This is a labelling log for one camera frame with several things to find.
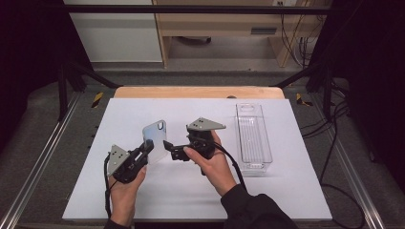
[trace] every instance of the metal rail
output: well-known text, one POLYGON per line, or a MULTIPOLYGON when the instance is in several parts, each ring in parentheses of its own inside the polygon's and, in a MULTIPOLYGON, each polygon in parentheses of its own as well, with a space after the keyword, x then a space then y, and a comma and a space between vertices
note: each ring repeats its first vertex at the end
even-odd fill
MULTIPOLYGON (((311 94, 310 96, 312 97, 312 101, 314 102, 314 105, 318 110, 319 114, 322 115, 323 111, 321 109, 322 102, 320 95, 311 94)), ((333 127, 331 127, 328 130, 328 137, 330 139, 330 142, 332 142, 334 133, 335 130, 333 127)), ((367 192, 366 187, 361 181, 359 174, 354 169, 354 166, 352 165, 352 162, 349 159, 348 154, 346 154, 345 148, 343 147, 343 144, 338 136, 336 137, 334 150, 336 152, 340 166, 342 167, 343 173, 345 174, 346 179, 348 180, 348 183, 351 186, 354 197, 356 198, 358 204, 364 211, 366 221, 369 224, 369 227, 371 229, 384 229, 385 228, 384 223, 382 222, 382 219, 379 216, 373 204, 373 201, 370 198, 369 193, 367 192)))
POLYGON ((17 224, 17 221, 20 219, 30 197, 38 184, 52 154, 54 149, 57 146, 60 138, 62 137, 66 126, 69 120, 72 117, 72 114, 75 110, 77 102, 80 98, 81 93, 74 93, 73 98, 71 99, 68 112, 61 121, 57 122, 56 126, 53 129, 53 133, 51 134, 48 142, 46 143, 44 149, 42 150, 38 160, 35 162, 29 176, 27 177, 23 187, 21 188, 20 192, 18 193, 17 197, 15 198, 14 202, 12 203, 9 211, 0 221, 0 228, 1 229, 12 229, 17 224))
POLYGON ((256 7, 185 5, 42 5, 42 9, 74 13, 209 13, 329 15, 347 11, 331 7, 256 7))

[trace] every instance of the sleeve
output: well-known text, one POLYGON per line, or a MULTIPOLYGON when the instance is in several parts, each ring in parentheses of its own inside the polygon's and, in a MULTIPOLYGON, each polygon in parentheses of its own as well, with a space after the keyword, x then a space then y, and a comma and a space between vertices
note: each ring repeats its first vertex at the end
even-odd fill
POLYGON ((119 225, 114 221, 108 219, 107 223, 105 223, 104 225, 104 229, 130 229, 130 227, 119 225))
POLYGON ((221 203, 228 214, 224 229, 298 229, 272 198, 264 194, 253 197, 240 184, 229 190, 221 203))

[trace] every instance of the metal bracket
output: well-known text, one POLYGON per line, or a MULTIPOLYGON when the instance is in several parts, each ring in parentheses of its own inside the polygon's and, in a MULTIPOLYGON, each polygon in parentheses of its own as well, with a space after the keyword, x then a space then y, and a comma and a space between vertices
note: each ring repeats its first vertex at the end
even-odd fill
POLYGON ((113 145, 110 152, 110 162, 108 163, 107 176, 111 176, 129 156, 129 152, 121 149, 117 145, 113 145))
POLYGON ((218 122, 208 120, 203 117, 200 117, 197 120, 195 120, 194 122, 187 125, 187 129, 193 130, 193 131, 211 131, 211 130, 219 130, 219 129, 225 129, 225 128, 226 128, 225 125, 218 123, 218 122))

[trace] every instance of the white tabletop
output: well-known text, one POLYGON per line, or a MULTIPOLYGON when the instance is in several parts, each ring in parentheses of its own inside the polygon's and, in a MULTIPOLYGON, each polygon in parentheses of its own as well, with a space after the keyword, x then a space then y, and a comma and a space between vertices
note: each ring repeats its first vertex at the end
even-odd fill
MULTIPOLYGON (((142 142, 142 128, 158 120, 166 121, 167 139, 174 145, 188 143, 185 125, 200 116, 222 123, 226 129, 217 134, 223 146, 236 158, 235 105, 243 102, 262 105, 273 158, 265 176, 245 177, 248 192, 267 194, 292 219, 331 219, 289 101, 221 98, 112 98, 63 218, 107 218, 104 158, 113 144, 134 150, 142 142)), ((135 218, 142 220, 226 219, 220 196, 201 175, 200 168, 192 161, 173 161, 169 154, 157 164, 148 165, 136 208, 135 218)))

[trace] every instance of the transparent storage bin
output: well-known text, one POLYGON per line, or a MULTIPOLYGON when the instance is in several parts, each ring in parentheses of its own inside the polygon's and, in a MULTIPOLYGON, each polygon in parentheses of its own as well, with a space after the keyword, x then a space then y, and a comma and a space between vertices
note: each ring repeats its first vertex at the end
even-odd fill
POLYGON ((260 104, 236 104, 238 162, 244 176, 263 176, 272 162, 260 104))

